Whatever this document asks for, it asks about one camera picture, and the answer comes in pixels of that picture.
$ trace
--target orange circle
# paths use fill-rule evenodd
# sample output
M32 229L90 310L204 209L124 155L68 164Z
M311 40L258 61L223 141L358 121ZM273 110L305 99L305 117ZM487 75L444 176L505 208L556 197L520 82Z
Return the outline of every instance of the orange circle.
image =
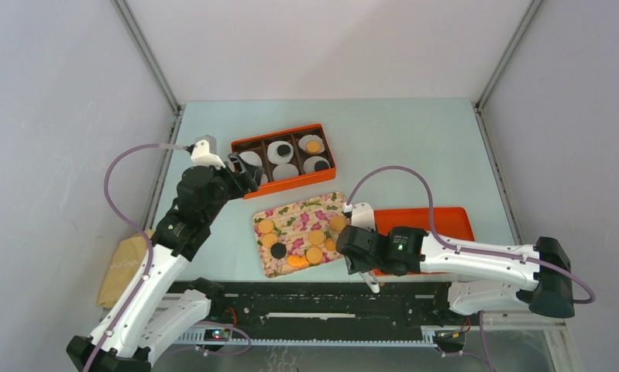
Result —
M321 230L314 230L309 233L309 243L317 246L325 241L325 234Z
M325 248L330 252L334 252L336 250L336 243L334 243L334 240L332 240L332 238L328 238L325 240Z
M304 256L289 256L287 258L287 264L292 267L303 267L309 265L309 261L307 261Z
M317 246L313 246L307 250L304 256L307 257L307 261L309 261L310 264L316 265L323 259L323 251Z
M267 234L273 231L273 229L275 229L275 224L273 223L273 221L270 221L269 219L264 219L261 222L259 222L259 231L262 234Z
M346 221L346 217L343 215L337 215L336 217L334 217L333 219L330 220L330 229L336 231L336 232L340 232L341 230L343 230L346 227L346 224L348 222Z
M318 141L309 141L307 143L307 152L314 155L321 152L321 144Z
M271 248L273 244L277 243L277 241L277 235L275 234L266 234L263 236L263 238L261 238L261 243L266 248Z

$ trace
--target table surface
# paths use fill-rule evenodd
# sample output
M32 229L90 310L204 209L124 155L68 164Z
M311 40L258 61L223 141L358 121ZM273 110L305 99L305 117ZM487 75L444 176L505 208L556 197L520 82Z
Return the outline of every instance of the table surface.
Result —
M253 234L255 213L291 202L342 191L385 165L404 165L426 178L435 206L461 206L476 240L513 243L507 216L471 103L455 98L349 99L257 102L190 102L177 143L192 144L205 134L218 140L226 159L231 142L320 122L335 158L336 179L271 195L228 203L211 226L211 236L180 280L361 281L349 276L343 260L268 279ZM176 196L182 172L192 166L187 153L175 151L156 211L156 222ZM355 202L375 209L428 205L425 190L410 174L389 171L369 179ZM426 275L389 277L418 281Z

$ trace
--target black circle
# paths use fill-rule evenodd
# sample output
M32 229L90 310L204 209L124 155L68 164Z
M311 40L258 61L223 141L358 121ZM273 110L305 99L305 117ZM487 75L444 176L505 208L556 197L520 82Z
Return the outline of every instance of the black circle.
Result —
M318 171L324 171L326 169L329 169L329 164L325 160L317 161L316 164L314 164L314 171L318 172Z
M270 248L270 254L278 260L281 260L287 255L287 246L282 243L275 243Z
M291 146L289 146L287 144L283 144L283 145L279 145L277 147L277 155L279 155L281 157L285 157L289 153L291 153Z

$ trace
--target floral tray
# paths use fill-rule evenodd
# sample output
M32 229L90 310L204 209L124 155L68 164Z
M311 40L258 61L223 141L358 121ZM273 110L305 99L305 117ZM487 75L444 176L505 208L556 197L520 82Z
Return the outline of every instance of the floral tray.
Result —
M346 200L331 192L254 215L254 233L267 277L291 274L338 260L339 232L348 223L342 213Z

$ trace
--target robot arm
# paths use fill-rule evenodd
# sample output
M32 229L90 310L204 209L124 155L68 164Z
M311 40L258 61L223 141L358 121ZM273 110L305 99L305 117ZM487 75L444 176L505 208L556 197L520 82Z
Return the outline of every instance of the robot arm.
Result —
M423 229L399 226L388 236L379 234L373 209L367 203L344 210L352 213L351 225L339 235L336 249L346 256L350 274L369 273L373 269L397 276L409 272L466 274L486 280L452 283L447 294L435 296L460 315L523 308L553 318L574 316L571 280L526 261L529 257L546 260L570 271L569 259L555 239L540 238L535 245L495 246L443 236L457 247L451 250ZM462 248L490 254L468 253L460 251ZM494 252L513 253L524 259L495 257ZM375 291L367 276L364 275L367 284Z
M68 344L67 353L78 370L90 363L89 371L147 372L184 330L219 310L211 308L211 300L221 294L219 288L201 279L148 325L168 288L209 237L209 227L222 207L259 188L263 168L231 154L235 168L231 170L214 154L213 141L206 136L189 147L197 165L182 174L177 197L156 226L149 274L145 275L146 255L115 307L90 336L75 336ZM139 290L132 295L136 285ZM116 317L118 322L108 329ZM89 360L97 345L100 350Z

